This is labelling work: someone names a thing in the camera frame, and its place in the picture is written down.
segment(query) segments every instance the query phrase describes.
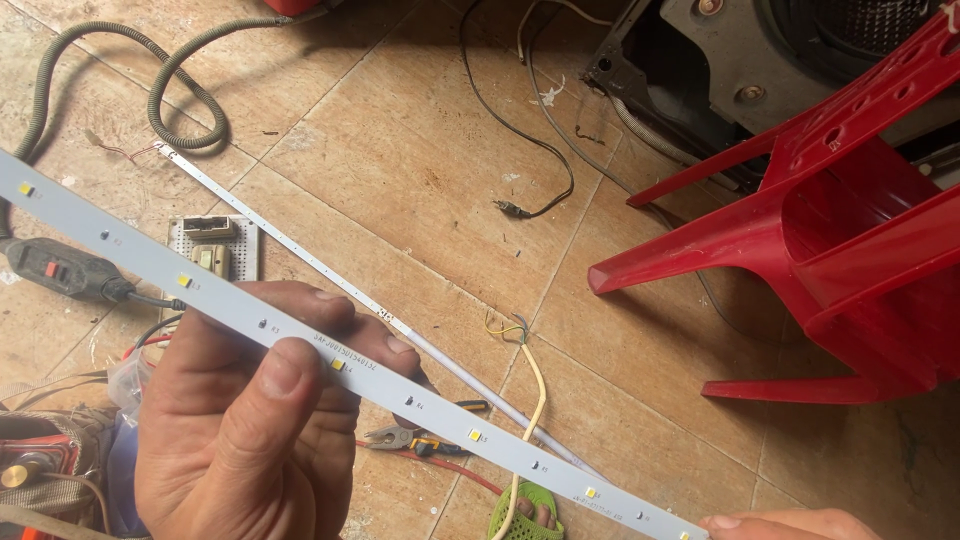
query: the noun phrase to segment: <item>foot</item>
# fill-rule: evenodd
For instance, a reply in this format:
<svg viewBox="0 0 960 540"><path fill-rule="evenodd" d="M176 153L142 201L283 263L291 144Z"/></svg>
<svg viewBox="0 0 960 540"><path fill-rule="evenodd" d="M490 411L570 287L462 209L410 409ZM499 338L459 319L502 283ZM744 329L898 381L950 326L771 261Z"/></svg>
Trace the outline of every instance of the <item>foot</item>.
<svg viewBox="0 0 960 540"><path fill-rule="evenodd" d="M541 504L540 508L537 508L537 516L535 518L534 504L526 497L520 497L516 500L516 511L541 527L546 527L550 530L557 529L557 518L550 512L550 506L546 504Z"/></svg>

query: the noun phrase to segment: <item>brass knob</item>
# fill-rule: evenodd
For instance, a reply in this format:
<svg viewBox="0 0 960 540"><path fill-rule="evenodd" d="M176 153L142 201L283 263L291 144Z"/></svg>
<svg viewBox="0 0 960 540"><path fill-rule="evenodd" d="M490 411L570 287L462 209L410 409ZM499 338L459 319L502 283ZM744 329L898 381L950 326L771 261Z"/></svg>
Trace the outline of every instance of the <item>brass knob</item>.
<svg viewBox="0 0 960 540"><path fill-rule="evenodd" d="M39 476L40 464L36 461L27 461L8 467L0 478L0 483L7 489L20 487L21 485L32 482Z"/></svg>

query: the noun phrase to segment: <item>green slipper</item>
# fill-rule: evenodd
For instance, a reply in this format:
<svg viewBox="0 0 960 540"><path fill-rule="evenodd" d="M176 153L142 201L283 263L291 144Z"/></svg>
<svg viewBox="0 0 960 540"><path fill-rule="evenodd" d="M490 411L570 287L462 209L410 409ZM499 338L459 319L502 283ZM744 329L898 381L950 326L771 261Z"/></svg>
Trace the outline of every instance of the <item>green slipper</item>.
<svg viewBox="0 0 960 540"><path fill-rule="evenodd" d="M490 527L487 529L487 539L490 540L500 530L503 520L507 519L507 511L510 509L510 485L503 490L503 495L496 502L493 508L493 515L490 517ZM516 490L516 497L526 497L534 504L534 517L540 511L540 505L546 504L550 512L556 518L557 502L553 500L553 494L546 488L540 487L531 481L522 481ZM514 512L514 521L510 524L510 529L504 540L564 540L564 526L557 521L557 530L550 530L546 527L537 525L530 521L520 512Z"/></svg>

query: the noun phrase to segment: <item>red plastic chair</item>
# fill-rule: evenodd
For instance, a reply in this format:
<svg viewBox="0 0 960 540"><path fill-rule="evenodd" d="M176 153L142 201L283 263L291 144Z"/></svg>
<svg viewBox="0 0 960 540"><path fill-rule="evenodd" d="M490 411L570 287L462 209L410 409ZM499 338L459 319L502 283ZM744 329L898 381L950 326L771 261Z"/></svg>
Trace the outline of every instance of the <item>red plastic chair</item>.
<svg viewBox="0 0 960 540"><path fill-rule="evenodd" d="M960 0L813 109L631 197L639 206L770 152L757 193L590 267L594 293L716 266L777 291L848 377L710 381L703 394L862 404L960 379L960 186L876 134L960 79Z"/></svg>

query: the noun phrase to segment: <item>hand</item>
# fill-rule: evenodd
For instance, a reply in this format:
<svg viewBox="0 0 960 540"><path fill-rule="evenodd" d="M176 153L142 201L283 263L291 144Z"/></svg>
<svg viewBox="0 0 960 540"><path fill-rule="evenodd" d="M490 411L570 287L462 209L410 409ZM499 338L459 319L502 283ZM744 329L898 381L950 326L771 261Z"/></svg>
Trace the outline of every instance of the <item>hand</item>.
<svg viewBox="0 0 960 540"><path fill-rule="evenodd" d="M776 510L710 516L698 524L713 540L881 540L843 510Z"/></svg>
<svg viewBox="0 0 960 540"><path fill-rule="evenodd" d="M348 299L301 282L237 286L429 386L417 352ZM305 340L267 350L188 309L140 407L137 511L156 540L337 538L359 406Z"/></svg>

